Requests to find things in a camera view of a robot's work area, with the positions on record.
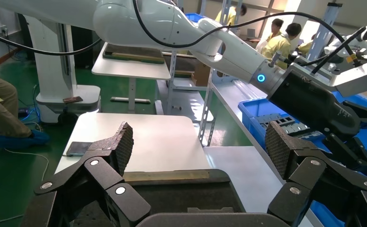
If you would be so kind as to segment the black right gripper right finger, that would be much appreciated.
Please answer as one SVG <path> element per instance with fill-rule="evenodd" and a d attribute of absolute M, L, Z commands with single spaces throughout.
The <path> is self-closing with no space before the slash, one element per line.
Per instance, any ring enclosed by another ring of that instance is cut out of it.
<path fill-rule="evenodd" d="M 347 227 L 367 227 L 367 175 L 330 160 L 312 142 L 294 138 L 270 122 L 267 154 L 285 180 L 268 214 L 298 226 L 311 203 L 323 204 Z"/>

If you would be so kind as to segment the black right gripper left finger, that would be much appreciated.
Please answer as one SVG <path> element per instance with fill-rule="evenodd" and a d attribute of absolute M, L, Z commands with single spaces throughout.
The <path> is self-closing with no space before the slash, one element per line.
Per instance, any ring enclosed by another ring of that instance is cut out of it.
<path fill-rule="evenodd" d="M 21 225 L 70 227 L 96 201 L 113 226 L 137 226 L 151 206 L 123 178 L 133 145 L 133 129 L 126 122 L 114 136 L 93 142 L 79 161 L 35 189 Z"/>

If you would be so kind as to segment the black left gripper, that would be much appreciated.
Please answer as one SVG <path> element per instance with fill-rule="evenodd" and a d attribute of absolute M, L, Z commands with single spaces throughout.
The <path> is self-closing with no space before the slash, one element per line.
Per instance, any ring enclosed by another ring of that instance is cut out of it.
<path fill-rule="evenodd" d="M 367 149 L 354 137 L 361 126 L 367 126 L 367 107 L 350 101 L 342 104 L 332 92 L 294 72 L 286 76 L 269 100 L 325 135 L 324 145 L 330 151 L 330 159 L 367 176 Z"/>

